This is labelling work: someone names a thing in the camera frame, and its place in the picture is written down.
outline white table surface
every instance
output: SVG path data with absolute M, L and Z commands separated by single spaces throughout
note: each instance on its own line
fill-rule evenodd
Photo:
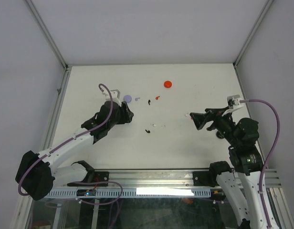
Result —
M 166 80 L 173 83 L 170 89 L 163 86 Z M 215 161 L 230 163 L 229 144 L 218 139 L 215 131 L 206 130 L 210 123 L 197 131 L 185 114 L 225 107 L 227 96 L 242 95 L 232 64 L 73 67 L 54 145 L 99 111 L 105 102 L 99 83 L 118 89 L 121 99 L 126 94 L 132 96 L 128 106 L 135 115 L 133 121 L 116 125 L 105 138 L 62 166 L 78 160 L 98 169 L 204 168 Z M 246 107 L 233 113 L 236 122 L 248 116 Z

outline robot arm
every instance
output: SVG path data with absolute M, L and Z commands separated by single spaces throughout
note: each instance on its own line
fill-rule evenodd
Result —
M 204 114 L 190 113 L 194 124 L 201 130 L 207 122 L 213 122 L 208 131 L 217 130 L 229 143 L 230 161 L 241 180 L 245 199 L 237 185 L 232 182 L 230 166 L 227 162 L 215 162 L 210 165 L 210 177 L 221 186 L 226 194 L 240 229 L 266 229 L 267 221 L 263 210 L 261 194 L 263 195 L 268 215 L 273 229 L 278 229 L 270 208 L 265 182 L 262 182 L 262 193 L 259 191 L 259 178 L 263 168 L 262 156 L 255 143 L 259 138 L 258 122 L 250 118 L 241 119 L 238 124 L 233 122 L 232 112 L 240 109 L 240 96 L 228 97 L 228 106 L 221 109 L 206 109 Z
M 84 161 L 73 163 L 71 166 L 58 168 L 65 160 L 79 153 L 82 149 L 95 144 L 105 137 L 109 130 L 115 125 L 130 123 L 134 114 L 128 108 L 126 102 L 119 101 L 119 91 L 111 91 L 113 99 L 113 110 L 108 121 L 101 127 L 100 125 L 109 115 L 111 102 L 109 94 L 106 95 L 106 102 L 92 118 L 85 121 L 72 136 L 63 144 L 58 144 L 39 153 L 32 151 L 24 154 L 16 181 L 19 183 L 25 172 L 33 163 L 40 158 L 36 166 L 27 174 L 22 182 L 22 188 L 34 199 L 39 200 L 45 197 L 53 187 L 75 181 L 92 182 L 94 169 Z

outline orange object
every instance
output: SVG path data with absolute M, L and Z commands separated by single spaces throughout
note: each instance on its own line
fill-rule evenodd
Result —
M 185 202 L 185 203 L 187 203 L 187 204 L 192 204 L 192 203 L 194 203 L 194 201 L 193 201 L 192 199 L 189 199 L 189 198 L 183 198 L 182 200 L 183 200 L 183 202 Z
M 165 83 L 164 83 L 164 87 L 166 87 L 166 88 L 171 88 L 171 86 L 172 86 L 172 82 L 171 81 L 165 81 Z

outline gray wall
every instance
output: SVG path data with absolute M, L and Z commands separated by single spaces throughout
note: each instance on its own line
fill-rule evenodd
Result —
M 294 0 L 277 0 L 259 28 L 239 68 L 247 98 L 269 101 L 281 119 L 281 135 L 271 166 L 276 168 L 294 218 Z M 275 118 L 265 105 L 250 105 L 260 121 L 260 143 L 269 152 Z
M 0 229 L 9 228 L 22 155 L 38 151 L 62 68 L 21 0 L 0 0 Z
M 68 64 L 160 64 L 233 62 L 266 0 L 33 2 Z

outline red cap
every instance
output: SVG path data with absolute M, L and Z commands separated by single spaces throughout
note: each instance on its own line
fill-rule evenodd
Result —
M 172 86 L 172 82 L 171 81 L 165 81 L 165 83 L 164 83 L 164 87 L 166 87 L 166 88 L 171 88 L 171 86 Z

